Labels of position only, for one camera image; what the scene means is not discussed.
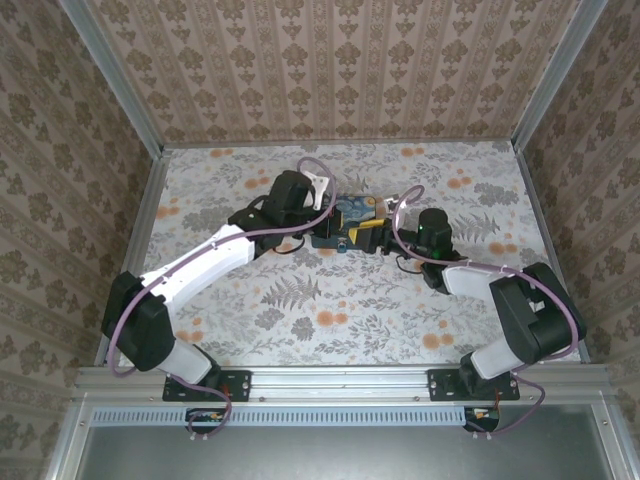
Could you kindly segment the starry night painted box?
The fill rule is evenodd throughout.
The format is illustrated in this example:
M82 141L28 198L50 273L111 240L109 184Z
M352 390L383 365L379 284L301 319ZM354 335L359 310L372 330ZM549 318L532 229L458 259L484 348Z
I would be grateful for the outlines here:
M350 240L348 236L350 228L367 225L381 226L385 221L384 217L379 218L377 216L376 198L373 196L337 196L334 206L338 206L344 212L344 222L340 224L345 236L339 238L337 241L317 241L313 238L312 232L310 234L311 246L315 249L335 250L337 253L346 253L348 250L355 250L357 249L355 246L356 240Z

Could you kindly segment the floral table cover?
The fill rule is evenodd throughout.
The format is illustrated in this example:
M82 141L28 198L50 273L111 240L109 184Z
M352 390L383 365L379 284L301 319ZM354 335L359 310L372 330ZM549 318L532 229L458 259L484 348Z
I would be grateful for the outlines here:
M341 193L376 201L424 186L405 227L415 229L423 209L440 208L454 247L474 261L522 268L547 258L506 140L192 148L166 156L145 271L208 239L280 173L320 165ZM418 270L415 260L286 239L194 297L178 312L176 332L235 367L457 362L499 337L492 305L435 292Z

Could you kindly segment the small circuit board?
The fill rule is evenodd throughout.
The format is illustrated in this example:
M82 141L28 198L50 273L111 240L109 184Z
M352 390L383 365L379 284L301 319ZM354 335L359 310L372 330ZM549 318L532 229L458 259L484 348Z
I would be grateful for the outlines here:
M185 428L192 436L211 436L228 422L228 417L227 407L188 409L185 413Z
M497 407L465 407L464 419L466 431L492 433L498 427L500 412Z

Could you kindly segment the grey metal panel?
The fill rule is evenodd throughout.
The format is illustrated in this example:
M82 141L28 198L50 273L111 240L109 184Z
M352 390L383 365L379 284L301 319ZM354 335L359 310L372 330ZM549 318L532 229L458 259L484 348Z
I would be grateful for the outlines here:
M591 412L544 407L513 431L461 427L91 430L77 480L613 480Z

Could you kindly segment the aluminium table edge rail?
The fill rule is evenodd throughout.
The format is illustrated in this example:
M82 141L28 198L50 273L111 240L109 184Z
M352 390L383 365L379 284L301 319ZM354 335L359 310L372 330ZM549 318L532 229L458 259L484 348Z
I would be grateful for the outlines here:
M482 401L433 401L427 371L447 365L355 367L252 367L252 387L247 402L268 405L393 404L412 402L481 403ZM83 368L72 392L74 402L143 404L159 402L165 380L158 372L113 377L100 367ZM601 365L551 362L514 376L525 405L546 392L549 404L591 404L615 397L606 369Z

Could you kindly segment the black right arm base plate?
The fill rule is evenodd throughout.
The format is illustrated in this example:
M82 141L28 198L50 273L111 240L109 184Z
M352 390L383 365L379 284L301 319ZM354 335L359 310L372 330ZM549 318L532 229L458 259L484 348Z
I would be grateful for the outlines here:
M443 368L427 371L429 396L433 401L515 401L520 399L519 386L510 373L483 379L475 373Z

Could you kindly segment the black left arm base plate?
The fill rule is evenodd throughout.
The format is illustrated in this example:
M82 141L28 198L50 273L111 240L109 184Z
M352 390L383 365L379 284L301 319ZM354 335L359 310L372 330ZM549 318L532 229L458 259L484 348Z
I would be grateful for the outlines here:
M205 376L198 386L215 389L232 402L247 402L252 387L252 373L249 370L217 370ZM186 387L173 378L165 380L162 400L186 403L224 402L218 395Z

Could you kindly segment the aluminium corner post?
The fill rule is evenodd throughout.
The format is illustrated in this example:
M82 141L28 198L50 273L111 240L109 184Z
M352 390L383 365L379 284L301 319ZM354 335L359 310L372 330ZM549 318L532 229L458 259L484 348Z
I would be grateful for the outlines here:
M127 78L122 62L117 59L115 50L109 45L103 29L91 13L88 0L60 0L60 4L149 155L153 160L160 159L164 147L160 133Z
M568 78L572 65L598 22L607 1L580 0L511 136L511 143L517 154L523 152L562 83Z

